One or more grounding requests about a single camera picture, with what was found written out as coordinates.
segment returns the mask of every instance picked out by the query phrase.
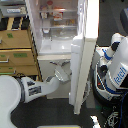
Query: wooden cabinet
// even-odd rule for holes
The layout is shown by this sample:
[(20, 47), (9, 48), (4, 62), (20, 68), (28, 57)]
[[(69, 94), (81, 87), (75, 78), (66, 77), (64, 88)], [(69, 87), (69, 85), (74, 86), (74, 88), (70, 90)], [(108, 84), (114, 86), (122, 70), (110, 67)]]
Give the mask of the wooden cabinet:
[(0, 31), (0, 75), (17, 74), (38, 75), (41, 80), (30, 28)]

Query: sticker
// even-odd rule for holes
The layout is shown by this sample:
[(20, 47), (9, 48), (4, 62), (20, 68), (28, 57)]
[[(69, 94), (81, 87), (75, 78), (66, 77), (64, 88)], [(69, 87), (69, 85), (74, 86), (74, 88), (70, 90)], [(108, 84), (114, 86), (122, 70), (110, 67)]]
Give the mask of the sticker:
[(0, 55), (0, 57), (5, 57), (5, 55)]
[(24, 58), (27, 57), (27, 53), (13, 53), (15, 58)]
[(8, 38), (13, 38), (12, 33), (7, 33)]
[(8, 69), (13, 69), (12, 67), (9, 67)]

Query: white refrigerator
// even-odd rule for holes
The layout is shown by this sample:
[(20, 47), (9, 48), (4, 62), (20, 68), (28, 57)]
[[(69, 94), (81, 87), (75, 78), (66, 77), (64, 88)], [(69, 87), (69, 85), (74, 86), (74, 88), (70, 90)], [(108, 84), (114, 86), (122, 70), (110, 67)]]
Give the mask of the white refrigerator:
[(99, 0), (25, 2), (42, 79), (53, 76), (57, 66), (68, 75), (47, 98), (69, 98), (74, 113), (80, 114), (98, 37)]

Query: dark floor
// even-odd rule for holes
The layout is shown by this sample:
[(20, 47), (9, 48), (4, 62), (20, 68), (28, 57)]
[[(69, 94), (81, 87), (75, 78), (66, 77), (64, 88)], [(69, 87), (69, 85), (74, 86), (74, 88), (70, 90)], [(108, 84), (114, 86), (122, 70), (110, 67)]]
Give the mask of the dark floor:
[[(109, 46), (111, 36), (118, 32), (126, 36), (121, 22), (120, 12), (128, 7), (128, 0), (105, 0), (100, 2), (99, 17), (99, 46)], [(87, 108), (84, 103), (80, 115), (74, 115), (73, 106), (69, 105), (68, 99), (46, 100), (39, 98), (28, 104), (20, 104), (12, 113), (12, 122), (18, 128), (36, 128), (40, 125), (79, 125), (83, 128), (92, 128), (91, 115), (98, 117), (101, 128), (105, 118), (98, 107)]]

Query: door handle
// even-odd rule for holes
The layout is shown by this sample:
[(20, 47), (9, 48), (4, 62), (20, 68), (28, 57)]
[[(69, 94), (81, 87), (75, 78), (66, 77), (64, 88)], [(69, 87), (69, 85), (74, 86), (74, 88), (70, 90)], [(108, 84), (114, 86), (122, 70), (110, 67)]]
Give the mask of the door handle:
[(0, 73), (0, 75), (14, 75), (16, 74), (16, 70), (14, 70), (14, 72), (2, 72)]
[(4, 60), (4, 61), (0, 61), (0, 63), (8, 63), (9, 62), (9, 59), (7, 58), (7, 60)]

